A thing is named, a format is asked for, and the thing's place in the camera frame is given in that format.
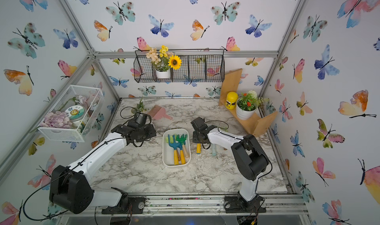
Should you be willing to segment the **blue rake yellow handle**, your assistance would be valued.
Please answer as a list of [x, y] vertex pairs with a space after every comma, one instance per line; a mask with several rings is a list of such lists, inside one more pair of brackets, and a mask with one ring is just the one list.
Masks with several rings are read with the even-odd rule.
[[201, 143], [197, 144], [197, 154], [201, 154]]

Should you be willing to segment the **green rake wooden handle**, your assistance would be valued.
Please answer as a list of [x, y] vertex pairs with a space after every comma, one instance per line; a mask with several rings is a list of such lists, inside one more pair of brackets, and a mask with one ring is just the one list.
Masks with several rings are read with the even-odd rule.
[[186, 144], [186, 140], [187, 140], [187, 135], [185, 134], [182, 134], [182, 135], [176, 135], [176, 141], [180, 144], [180, 157], [181, 157], [181, 164], [184, 165], [187, 163], [187, 159], [185, 158], [184, 156], [184, 153], [183, 153], [183, 148], [182, 148], [182, 145], [183, 144]]

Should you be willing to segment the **light green trowel wooden handle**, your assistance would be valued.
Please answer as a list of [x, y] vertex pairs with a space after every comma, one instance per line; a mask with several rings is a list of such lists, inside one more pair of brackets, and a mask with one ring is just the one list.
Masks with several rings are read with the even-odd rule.
[[187, 150], [187, 147], [185, 144], [182, 145], [182, 148], [183, 148], [183, 153], [184, 153], [184, 156], [186, 159], [189, 159], [190, 158], [190, 154], [189, 154], [189, 151]]

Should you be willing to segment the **white storage box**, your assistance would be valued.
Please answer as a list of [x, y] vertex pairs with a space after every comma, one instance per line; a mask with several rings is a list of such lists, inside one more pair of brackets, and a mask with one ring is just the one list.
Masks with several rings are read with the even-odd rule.
[[190, 137], [185, 129], [168, 130], [162, 137], [162, 161], [169, 168], [187, 165], [191, 160]]

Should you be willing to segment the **blue fork yellow handle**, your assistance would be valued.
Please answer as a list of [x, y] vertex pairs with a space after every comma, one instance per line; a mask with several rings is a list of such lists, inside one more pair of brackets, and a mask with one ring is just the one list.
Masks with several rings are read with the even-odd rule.
[[174, 135], [168, 135], [168, 144], [171, 148], [173, 148], [174, 165], [175, 166], [179, 165], [179, 158], [178, 158], [178, 151], [177, 151], [178, 143], [176, 142]]

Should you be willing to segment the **light teal hand fork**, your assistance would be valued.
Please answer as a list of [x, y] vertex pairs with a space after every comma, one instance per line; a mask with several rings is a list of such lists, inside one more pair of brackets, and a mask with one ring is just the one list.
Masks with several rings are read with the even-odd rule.
[[211, 145], [211, 151], [212, 151], [212, 156], [216, 157], [217, 156], [217, 150], [216, 150], [216, 145], [215, 144]]

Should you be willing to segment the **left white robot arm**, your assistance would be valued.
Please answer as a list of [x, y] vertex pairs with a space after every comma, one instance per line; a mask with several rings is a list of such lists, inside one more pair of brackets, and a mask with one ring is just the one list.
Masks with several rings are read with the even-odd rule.
[[118, 151], [132, 144], [141, 147], [156, 136], [151, 116], [137, 112], [124, 124], [117, 125], [111, 133], [86, 155], [70, 165], [57, 166], [51, 174], [49, 200], [73, 213], [80, 214], [88, 208], [102, 207], [103, 214], [127, 214], [144, 199], [130, 201], [129, 194], [118, 188], [93, 189], [90, 181], [95, 173]]

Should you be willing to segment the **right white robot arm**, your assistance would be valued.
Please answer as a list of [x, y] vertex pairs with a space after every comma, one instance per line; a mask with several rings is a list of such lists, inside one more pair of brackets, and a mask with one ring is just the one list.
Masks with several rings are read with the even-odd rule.
[[232, 152], [235, 163], [243, 176], [239, 194], [245, 202], [257, 197], [257, 184], [267, 175], [266, 169], [272, 163], [256, 137], [225, 132], [217, 126], [208, 126], [205, 119], [198, 117], [191, 121], [194, 129], [193, 141], [200, 144], [216, 144]]

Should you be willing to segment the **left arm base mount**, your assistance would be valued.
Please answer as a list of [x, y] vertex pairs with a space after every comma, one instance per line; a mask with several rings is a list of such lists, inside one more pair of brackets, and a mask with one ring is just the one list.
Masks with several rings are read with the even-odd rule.
[[135, 197], [123, 195], [119, 203], [114, 207], [107, 207], [102, 210], [103, 215], [139, 215], [143, 213], [145, 207], [145, 197]]

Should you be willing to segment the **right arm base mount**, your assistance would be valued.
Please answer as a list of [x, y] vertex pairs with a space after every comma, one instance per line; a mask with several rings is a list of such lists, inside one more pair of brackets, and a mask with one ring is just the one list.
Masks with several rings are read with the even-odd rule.
[[266, 213], [265, 198], [257, 195], [251, 201], [244, 200], [240, 195], [225, 196], [224, 209], [228, 213]]

